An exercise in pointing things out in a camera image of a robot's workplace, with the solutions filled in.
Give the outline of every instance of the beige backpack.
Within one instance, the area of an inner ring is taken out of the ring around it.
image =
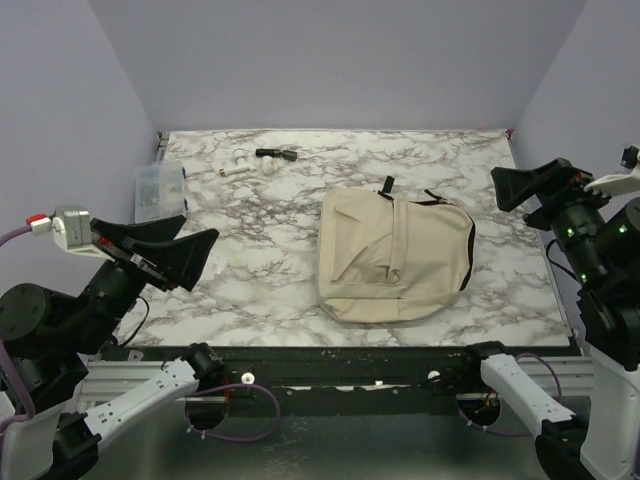
[[[341,322],[415,320],[451,305],[471,278],[475,225],[441,197],[329,191],[318,235],[319,304]]]

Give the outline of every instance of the wall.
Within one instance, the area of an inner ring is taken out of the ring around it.
[[[584,0],[90,0],[159,129],[513,127]]]
[[[85,1],[6,0],[0,15],[0,232],[80,203],[133,219],[133,172],[152,161],[153,125]],[[2,248],[0,293],[35,282],[78,293],[97,263],[50,236]]]
[[[513,147],[520,166],[565,157],[596,176],[617,170],[624,144],[640,142],[639,26],[635,0],[587,3],[518,123]],[[629,198],[614,200],[603,209],[606,218]],[[577,284],[562,272],[556,277],[570,321],[580,325]]]

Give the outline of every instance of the cable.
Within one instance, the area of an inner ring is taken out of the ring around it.
[[[556,243],[558,243],[558,240],[556,240],[555,238],[553,240],[551,240],[549,243],[547,243],[547,246],[544,249],[544,253],[547,256],[547,260],[549,260],[549,263],[551,265],[553,265],[555,267],[558,267],[560,270],[562,270],[564,273],[569,275],[571,278],[573,278],[577,282],[578,279],[576,278],[575,274],[571,270],[569,270],[564,265],[560,265],[555,260],[551,260],[551,257],[549,256],[549,252],[551,251],[551,247],[553,247]]]
[[[193,395],[196,395],[196,396],[209,395],[211,393],[224,392],[224,391],[227,391],[227,390],[231,390],[233,388],[252,388],[254,390],[259,390],[262,393],[264,393],[265,395],[267,395],[273,401],[273,406],[275,407],[276,415],[275,415],[275,419],[273,421],[273,424],[271,425],[271,427],[269,427],[269,429],[266,432],[261,433],[260,435],[256,435],[254,437],[232,437],[232,436],[229,436],[229,435],[222,435],[222,434],[219,434],[219,433],[209,432],[207,430],[198,430],[191,423],[191,419],[189,418],[189,412],[187,412],[187,410],[185,409],[184,418],[187,421],[187,423],[189,424],[189,428],[187,429],[187,433],[190,433],[191,431],[194,431],[196,433],[199,433],[202,436],[202,439],[204,439],[205,437],[209,437],[209,438],[215,438],[217,440],[223,440],[225,442],[232,442],[232,443],[255,443],[255,442],[259,442],[259,441],[264,440],[264,439],[270,437],[271,435],[273,435],[275,433],[275,431],[278,429],[278,427],[280,426],[281,410],[280,410],[280,404],[278,403],[278,399],[271,392],[271,390],[269,390],[268,388],[263,387],[262,385],[256,385],[255,383],[252,383],[252,384],[249,384],[249,383],[247,383],[247,384],[244,384],[244,383],[231,383],[231,384],[222,385],[222,386],[216,387],[216,388],[210,388],[208,390],[203,390],[201,392],[196,392]]]
[[[0,237],[0,247],[7,243],[9,240],[16,238],[20,235],[28,233],[31,231],[31,226],[25,225],[24,227],[16,228],[15,230],[10,231]],[[11,361],[11,357],[7,352],[7,349],[0,339],[0,367],[4,370],[4,373],[7,377],[7,380],[13,386],[13,390],[18,395],[20,402],[24,406],[25,413],[21,415],[12,415],[10,417],[5,418],[0,422],[0,434],[4,434],[9,425],[16,422],[25,422],[27,420],[32,419],[36,414],[36,407],[33,404],[33,399],[31,395],[29,395],[29,390],[24,385],[24,382],[20,378],[20,374],[17,372],[15,365]]]
[[[138,334],[138,332],[140,331],[140,329],[142,328],[142,326],[144,325],[144,322],[147,321],[147,317],[149,316],[149,312],[151,311],[151,307],[149,306],[149,302],[147,302],[146,299],[142,298],[142,297],[138,297],[140,300],[142,300],[144,302],[144,304],[147,306],[147,313],[144,314],[144,318],[142,319],[142,321],[140,322],[140,324],[136,327],[136,329],[133,331],[133,333],[129,336],[129,338],[127,338],[124,342],[120,343],[120,344],[115,344],[117,347],[126,347],[127,345],[129,345],[131,343],[131,341],[136,338],[136,335]]]
[[[542,365],[544,365],[547,370],[549,370],[549,373],[551,373],[551,376],[553,377],[553,380],[556,384],[556,389],[558,390],[558,398],[562,398],[562,387],[560,386],[560,379],[558,378],[558,374],[556,373],[556,371],[553,369],[553,367],[549,364],[549,362],[547,362],[544,358],[542,358],[539,355],[536,355],[535,353],[521,353],[520,355],[518,355],[516,357],[516,362],[518,360],[521,360],[523,358],[533,358],[537,361],[539,361]],[[483,433],[488,433],[490,435],[496,435],[498,437],[510,437],[510,438],[524,438],[524,437],[528,437],[529,434],[528,433],[513,433],[513,432],[504,432],[502,430],[496,430],[493,428],[489,428],[487,425],[480,425],[479,423],[475,423],[473,420],[470,420],[469,417],[467,417],[464,412],[462,411],[461,408],[458,407],[458,414],[467,422],[467,426],[468,427],[472,427],[476,430],[479,430]]]

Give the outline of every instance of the purple cable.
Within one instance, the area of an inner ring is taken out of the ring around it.
[[[16,228],[15,230],[10,231],[0,237],[0,247],[7,243],[9,240],[16,238],[22,234],[29,233],[31,231],[30,225],[25,225],[24,227]],[[11,357],[7,353],[7,349],[4,348],[4,343],[2,339],[0,339],[0,368],[4,370],[7,379],[13,386],[14,391],[18,395],[20,402],[24,405],[25,412],[21,415],[12,415],[11,417],[5,418],[0,422],[0,435],[4,434],[4,432],[9,428],[9,425],[15,422],[24,422],[33,418],[36,414],[36,407],[33,404],[33,400],[31,399],[31,395],[29,395],[29,390],[25,387],[20,375],[16,371],[16,367],[13,365],[11,361]]]
[[[558,374],[555,372],[555,370],[549,364],[549,362],[547,362],[541,356],[536,355],[535,353],[521,353],[520,355],[518,355],[516,357],[516,362],[518,360],[522,359],[522,358],[534,358],[537,361],[539,361],[542,365],[547,367],[547,370],[549,370],[549,372],[551,373],[551,376],[553,377],[553,380],[556,382],[556,388],[558,390],[558,398],[562,398],[562,387],[560,386],[560,379],[558,378]],[[479,431],[484,432],[484,433],[489,433],[491,435],[496,435],[498,437],[510,437],[510,438],[524,438],[524,437],[528,437],[529,436],[528,433],[504,432],[502,430],[495,430],[493,428],[489,428],[486,425],[480,425],[478,423],[475,423],[475,422],[469,420],[469,418],[464,414],[464,412],[460,408],[458,408],[458,413],[467,422],[467,426],[473,427],[476,430],[479,430]]]
[[[191,423],[191,419],[189,418],[189,413],[185,409],[184,417],[187,420],[187,423],[189,424],[189,429],[193,430],[194,432],[199,433],[200,435],[203,435],[205,437],[215,438],[215,439],[218,439],[218,440],[224,440],[225,442],[232,442],[232,443],[255,443],[255,442],[259,442],[259,441],[264,440],[264,439],[270,437],[271,435],[273,435],[273,433],[278,429],[278,426],[280,425],[280,418],[281,418],[280,404],[278,403],[278,399],[271,392],[271,390],[269,390],[268,388],[263,387],[262,385],[244,384],[244,383],[232,383],[230,385],[222,385],[221,387],[210,388],[208,390],[203,390],[201,392],[196,392],[196,393],[193,394],[193,396],[208,395],[208,394],[211,394],[211,393],[224,392],[226,390],[231,390],[232,388],[252,388],[254,390],[259,390],[262,393],[264,393],[265,395],[267,395],[273,401],[273,406],[276,409],[276,417],[275,417],[275,420],[274,420],[273,424],[271,425],[271,427],[269,427],[269,429],[266,432],[261,433],[260,435],[256,435],[254,437],[232,437],[232,436],[228,436],[228,435],[222,435],[222,434],[219,434],[219,433],[208,432],[206,430],[198,430]]]

